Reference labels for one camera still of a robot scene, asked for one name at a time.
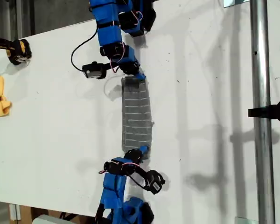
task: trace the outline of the black clamp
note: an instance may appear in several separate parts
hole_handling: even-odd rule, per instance
[[[248,117],[278,119],[280,121],[280,102],[277,105],[249,109]]]
[[[154,195],[159,193],[162,189],[162,185],[165,184],[165,180],[162,175],[155,170],[149,170],[146,173],[146,179],[144,189],[150,191]]]
[[[112,67],[118,66],[117,63],[112,62]],[[107,70],[111,69],[110,63],[97,63],[92,62],[91,64],[86,64],[82,66],[82,70],[86,78],[106,78]]]

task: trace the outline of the white table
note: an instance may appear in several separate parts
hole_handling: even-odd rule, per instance
[[[144,192],[155,224],[231,224],[258,219],[253,143],[249,3],[223,9],[217,0],[160,0],[146,43],[136,49],[149,82],[153,145],[149,167],[166,175]],[[268,2],[272,103],[280,100],[280,1]],[[87,80],[70,64],[93,34],[89,21],[27,38],[28,67],[0,51],[10,116],[0,118],[0,201],[93,216],[98,174],[121,151],[120,80]],[[81,67],[107,62],[97,37],[77,51]],[[273,122],[276,219],[280,224],[280,123]],[[126,195],[141,196],[129,182]]]

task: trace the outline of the black cable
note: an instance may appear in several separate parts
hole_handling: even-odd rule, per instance
[[[78,50],[79,47],[81,47],[83,44],[85,44],[85,43],[87,43],[88,41],[92,40],[92,39],[95,37],[95,35],[96,35],[97,33],[98,33],[98,25],[97,25],[97,29],[96,29],[94,35],[92,35],[91,38],[89,38],[88,40],[84,41],[84,42],[81,43],[79,46],[77,46],[77,47],[73,50],[73,52],[71,53],[70,62],[71,62],[71,64],[75,67],[75,69],[77,69],[77,70],[83,72],[83,70],[79,69],[79,68],[78,68],[77,66],[75,66],[74,63],[73,63],[73,56],[74,56],[75,51]]]
[[[143,190],[146,190],[141,184],[139,184],[137,181],[135,181],[135,179],[134,178],[132,178],[132,176],[129,176],[131,179],[132,179],[132,181],[134,181],[135,182],[135,184],[137,184],[139,187],[141,187]]]

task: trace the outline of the gray fabric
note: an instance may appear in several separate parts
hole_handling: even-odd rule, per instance
[[[146,82],[139,87],[130,84],[125,77],[122,82],[122,150],[126,153],[140,146],[151,146],[152,119]]]

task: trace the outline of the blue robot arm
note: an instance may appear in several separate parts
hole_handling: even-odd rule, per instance
[[[82,70],[87,78],[105,78],[106,71],[119,66],[127,75],[144,80],[139,71],[140,64],[134,49],[122,41],[121,30],[131,36],[144,35],[156,18],[153,0],[90,0],[92,13],[97,22],[100,53],[110,60],[108,64],[93,62],[84,65]]]
[[[104,188],[100,204],[95,217],[95,223],[109,224],[150,224],[154,215],[148,205],[141,199],[132,197],[124,202],[126,178],[133,173],[138,173],[145,180],[142,188],[157,194],[165,184],[163,177],[155,170],[144,171],[139,164],[148,147],[128,151],[123,158],[117,157],[104,164]],[[103,218],[105,209],[111,209],[107,218]]]

